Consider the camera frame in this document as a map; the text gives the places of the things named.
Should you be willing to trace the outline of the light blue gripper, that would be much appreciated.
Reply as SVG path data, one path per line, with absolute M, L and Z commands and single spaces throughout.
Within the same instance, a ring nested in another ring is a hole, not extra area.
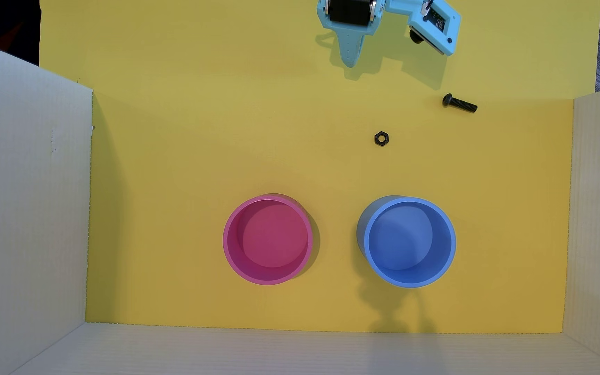
M 325 29 L 337 32 L 341 61 L 353 68 L 366 35 L 378 29 L 387 1 L 318 1 L 316 12 Z

